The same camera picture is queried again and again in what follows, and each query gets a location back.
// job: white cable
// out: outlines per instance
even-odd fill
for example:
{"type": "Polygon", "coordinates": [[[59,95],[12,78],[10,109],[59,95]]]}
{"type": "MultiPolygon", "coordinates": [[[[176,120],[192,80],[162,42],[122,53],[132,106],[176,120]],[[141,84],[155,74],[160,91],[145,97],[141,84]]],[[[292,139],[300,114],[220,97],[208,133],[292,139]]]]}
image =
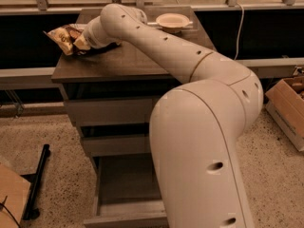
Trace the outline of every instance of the white cable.
{"type": "Polygon", "coordinates": [[[243,21],[244,21],[244,15],[245,15],[245,9],[244,7],[237,3],[240,8],[241,8],[241,19],[240,19],[240,23],[239,23],[239,28],[238,28],[238,33],[237,33],[237,46],[236,46],[236,56],[235,56],[235,60],[237,59],[238,57],[238,48],[239,48],[239,35],[240,35],[240,32],[241,32],[241,29],[243,27],[243,21]]]}

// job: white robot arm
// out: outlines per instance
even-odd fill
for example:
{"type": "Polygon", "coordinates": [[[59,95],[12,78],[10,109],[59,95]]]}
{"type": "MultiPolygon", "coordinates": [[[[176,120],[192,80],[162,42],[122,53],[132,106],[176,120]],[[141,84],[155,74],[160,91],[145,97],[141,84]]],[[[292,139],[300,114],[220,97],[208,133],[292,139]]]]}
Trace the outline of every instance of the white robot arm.
{"type": "Polygon", "coordinates": [[[254,227],[236,141],[262,108],[258,77],[144,21],[141,10],[111,4],[84,35],[95,48],[127,41],[183,84],[158,101],[150,120],[151,152],[170,228],[254,227]]]}

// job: white bowl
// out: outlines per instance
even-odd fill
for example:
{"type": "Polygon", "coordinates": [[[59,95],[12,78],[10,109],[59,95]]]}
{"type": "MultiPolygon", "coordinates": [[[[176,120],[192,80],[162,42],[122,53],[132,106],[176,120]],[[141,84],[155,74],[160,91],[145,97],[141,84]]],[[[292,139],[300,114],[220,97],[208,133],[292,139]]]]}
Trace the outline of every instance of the white bowl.
{"type": "Polygon", "coordinates": [[[156,22],[162,30],[168,33],[179,33],[183,27],[189,25],[189,19],[178,13],[165,13],[157,17],[156,22]]]}

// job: speckled floor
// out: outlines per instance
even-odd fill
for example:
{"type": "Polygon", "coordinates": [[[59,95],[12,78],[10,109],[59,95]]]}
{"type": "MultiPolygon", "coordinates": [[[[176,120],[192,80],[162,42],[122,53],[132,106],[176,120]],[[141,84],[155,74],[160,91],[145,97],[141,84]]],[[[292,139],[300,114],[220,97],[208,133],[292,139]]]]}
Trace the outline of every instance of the speckled floor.
{"type": "MultiPolygon", "coordinates": [[[[0,162],[19,174],[36,169],[50,144],[37,199],[41,216],[25,228],[84,227],[91,217],[95,173],[61,104],[0,108],[0,162]]],[[[256,228],[304,227],[304,154],[299,153],[263,110],[237,142],[237,152],[256,228]]]]}

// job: cabinet drawer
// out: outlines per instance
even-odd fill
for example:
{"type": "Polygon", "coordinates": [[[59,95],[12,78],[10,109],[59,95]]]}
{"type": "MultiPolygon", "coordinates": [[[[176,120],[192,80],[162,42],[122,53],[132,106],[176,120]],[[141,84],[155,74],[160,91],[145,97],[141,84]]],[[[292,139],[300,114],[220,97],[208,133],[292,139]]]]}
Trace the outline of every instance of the cabinet drawer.
{"type": "Polygon", "coordinates": [[[89,157],[151,152],[149,137],[146,135],[81,138],[81,144],[89,157]]]}
{"type": "Polygon", "coordinates": [[[148,122],[153,99],[65,101],[70,120],[77,125],[148,122]]]}
{"type": "MultiPolygon", "coordinates": [[[[132,73],[132,68],[127,68],[127,71],[132,73]]],[[[129,75],[127,79],[124,73],[122,80],[113,80],[111,77],[102,77],[100,82],[79,82],[79,83],[66,83],[64,84],[64,90],[66,96],[70,100],[81,100],[81,99],[115,99],[115,98],[126,98],[126,97],[148,97],[148,96],[159,96],[161,97],[167,91],[171,90],[176,86],[180,86],[181,83],[172,78],[169,75],[129,75]]]]}
{"type": "Polygon", "coordinates": [[[86,228],[168,227],[150,154],[100,157],[86,228]]]}

